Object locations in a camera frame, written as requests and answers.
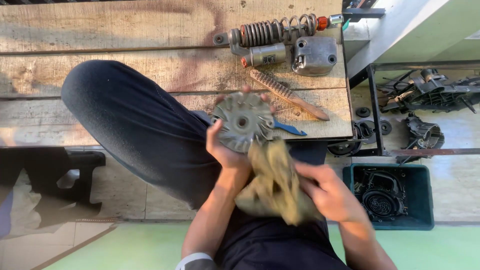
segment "teal plastic crate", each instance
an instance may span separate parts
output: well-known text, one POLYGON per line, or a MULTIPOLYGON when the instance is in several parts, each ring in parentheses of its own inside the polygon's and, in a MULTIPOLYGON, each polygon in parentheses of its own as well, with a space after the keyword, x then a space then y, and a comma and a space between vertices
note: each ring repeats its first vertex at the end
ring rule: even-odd
POLYGON ((405 178, 401 179, 405 188, 407 213, 406 216, 396 216, 395 220, 385 219, 383 222, 373 221, 378 230, 413 230, 429 231, 434 227, 432 187, 430 186, 430 171, 426 166, 416 164, 384 164, 384 163, 353 163, 343 168, 343 182, 354 192, 354 169, 376 168, 379 170, 401 170, 405 178))

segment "metal rack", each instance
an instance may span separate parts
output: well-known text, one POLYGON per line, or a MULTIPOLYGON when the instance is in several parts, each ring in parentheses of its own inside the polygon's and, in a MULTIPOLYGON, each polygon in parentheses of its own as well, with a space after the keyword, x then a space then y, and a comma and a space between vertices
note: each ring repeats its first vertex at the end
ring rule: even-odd
MULTIPOLYGON (((375 83, 376 71, 420 70, 420 69, 473 69, 480 68, 480 60, 472 61, 438 61, 438 62, 405 62, 369 64, 361 72, 350 79, 349 84, 354 88, 368 78, 372 114, 375 129, 380 129, 380 109, 378 106, 377 86, 375 83)), ((354 157, 370 156, 440 156, 440 155, 480 155, 480 148, 452 148, 452 149, 385 149, 381 132, 376 132, 377 148, 361 149, 354 157)))

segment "green floor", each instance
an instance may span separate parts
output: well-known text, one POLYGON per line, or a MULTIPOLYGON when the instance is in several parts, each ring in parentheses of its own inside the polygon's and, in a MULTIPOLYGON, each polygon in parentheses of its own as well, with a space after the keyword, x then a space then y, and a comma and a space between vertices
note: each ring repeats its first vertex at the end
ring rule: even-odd
MULTIPOLYGON (((126 223, 46 269, 175 269, 189 222, 126 223)), ((330 240, 340 258, 344 251, 337 226, 330 240)), ((377 239, 399 269, 478 269, 480 227, 436 226, 432 231, 377 231, 377 239)))

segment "khaki rag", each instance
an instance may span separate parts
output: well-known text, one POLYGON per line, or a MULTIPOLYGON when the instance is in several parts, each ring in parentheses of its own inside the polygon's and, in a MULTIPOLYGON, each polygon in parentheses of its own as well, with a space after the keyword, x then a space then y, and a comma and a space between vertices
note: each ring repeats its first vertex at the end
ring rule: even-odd
POLYGON ((288 225, 323 219, 300 188, 300 176, 284 140, 262 146, 254 141, 248 158, 255 178, 235 198, 238 208, 253 216, 281 216, 288 225))

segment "shock absorber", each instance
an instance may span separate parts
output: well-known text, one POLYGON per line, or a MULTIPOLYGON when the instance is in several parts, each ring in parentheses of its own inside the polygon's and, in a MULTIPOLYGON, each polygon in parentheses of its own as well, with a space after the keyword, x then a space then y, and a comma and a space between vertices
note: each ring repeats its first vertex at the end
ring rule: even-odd
POLYGON ((313 36, 317 31, 334 28, 342 23, 342 14, 316 17, 314 14, 286 17, 266 22, 256 22, 216 34, 217 47, 230 45, 233 54, 241 56, 243 67, 282 63, 285 61, 285 40, 313 36))

